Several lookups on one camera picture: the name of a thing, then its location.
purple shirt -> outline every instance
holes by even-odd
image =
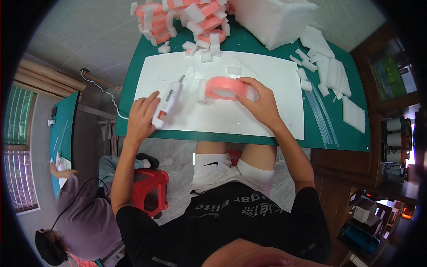
[[[80,174],[70,174],[56,199],[57,216],[71,204],[85,182]],[[91,183],[85,184],[56,223],[71,252],[86,261],[107,256],[122,240],[111,205],[103,198],[94,198],[93,192]]]

foam sheet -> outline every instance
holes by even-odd
[[[273,137],[238,101],[207,99],[196,102],[201,79],[236,75],[227,73],[227,66],[242,68],[241,76],[258,79],[274,91],[278,110],[295,139],[304,139],[304,109],[297,64],[258,54],[222,51],[221,58],[201,63],[200,51],[193,57],[185,52],[148,56],[141,70],[135,99],[159,90],[163,97],[169,85],[185,75],[184,88],[173,114],[166,116],[166,130],[217,132]]]

black hair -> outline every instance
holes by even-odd
[[[50,242],[47,235],[51,232],[40,233],[35,232],[35,246],[42,259],[53,266],[58,266],[68,259],[67,253],[62,248],[60,240],[55,240],[54,243]]]

hand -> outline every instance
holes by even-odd
[[[246,97],[236,94],[237,100],[244,105],[253,116],[268,128],[272,128],[278,123],[283,123],[277,110],[276,100],[273,91],[265,87],[255,78],[242,77],[237,80],[250,84],[258,92],[257,101],[252,102]]]
[[[156,130],[154,125],[151,124],[151,120],[160,102],[160,98],[157,98],[158,95],[159,91],[156,91],[148,98],[142,97],[132,104],[128,132],[125,138],[132,145],[139,147]]]

white shorts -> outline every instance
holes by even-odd
[[[255,168],[239,159],[231,165],[230,154],[196,154],[191,191],[198,194],[232,181],[239,181],[270,197],[273,170]]]

